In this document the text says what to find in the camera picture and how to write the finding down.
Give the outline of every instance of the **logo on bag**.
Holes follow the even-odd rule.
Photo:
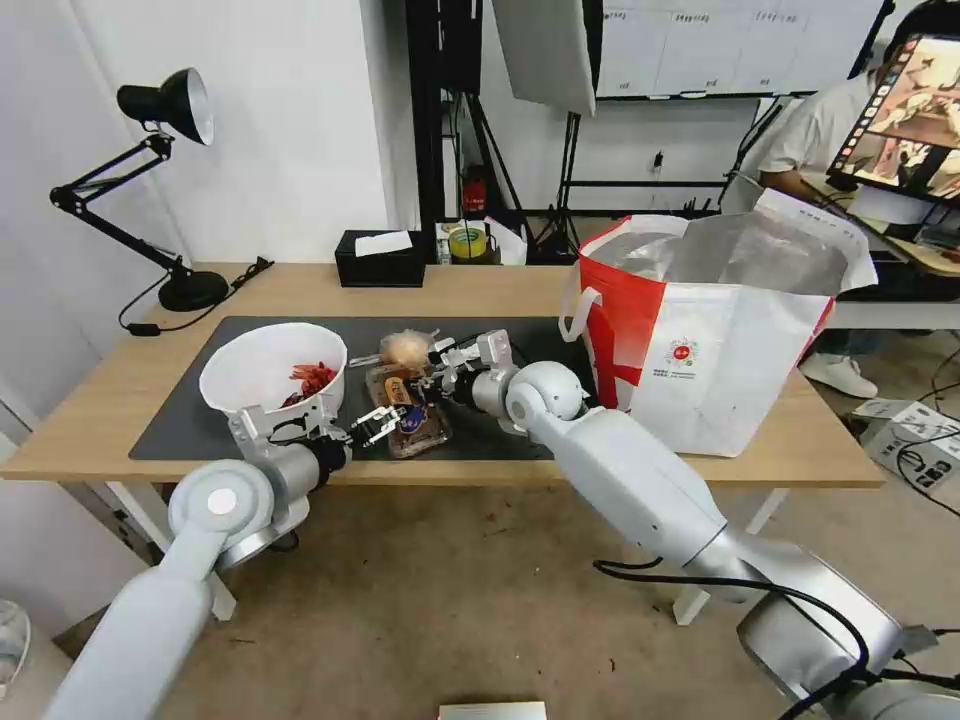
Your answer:
[[[697,359],[697,344],[686,338],[674,340],[670,343],[670,352],[667,353],[667,363],[674,367],[692,367]]]

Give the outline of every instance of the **white shirt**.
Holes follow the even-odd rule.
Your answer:
[[[870,73],[857,75],[804,100],[773,138],[761,172],[825,173],[860,119],[875,89]]]

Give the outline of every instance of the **desk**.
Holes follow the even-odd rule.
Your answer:
[[[804,184],[824,201],[837,195],[838,191],[827,184],[825,175],[804,173]],[[960,278],[960,264],[951,262],[941,253],[929,247],[886,236],[889,223],[854,218],[846,212],[852,202],[846,199],[832,201],[831,206],[841,216],[854,222],[870,233],[871,249],[879,246],[903,262],[912,263],[924,272],[941,277]],[[908,329],[908,330],[960,330],[960,305],[946,302],[855,302],[837,303],[836,311],[828,322],[830,328]]]
[[[204,265],[225,277],[239,264]],[[161,549],[172,541],[166,506],[151,483],[177,482],[199,463],[131,460],[130,449],[227,315],[555,315],[569,268],[431,266],[424,286],[341,288],[333,265],[275,265],[196,325],[155,338],[126,338],[2,467],[11,480],[105,482]],[[149,321],[173,324],[159,308]],[[398,319],[398,327],[403,320]],[[799,373],[740,457],[693,457],[713,486],[761,493],[745,522],[754,532],[790,488],[876,488],[883,476]],[[334,484],[545,486],[564,482],[552,461],[352,463]],[[224,612],[230,601],[224,599]]]

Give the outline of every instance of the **shopping bag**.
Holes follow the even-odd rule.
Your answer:
[[[632,216],[590,240],[560,332],[584,337],[603,405],[676,452],[735,457],[836,295],[876,282],[857,227],[768,190],[744,215]]]

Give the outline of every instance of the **lamp base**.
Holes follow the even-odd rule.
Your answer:
[[[160,287],[160,305],[173,312],[191,312],[216,305],[227,297],[230,286],[223,276],[208,270],[175,272]]]

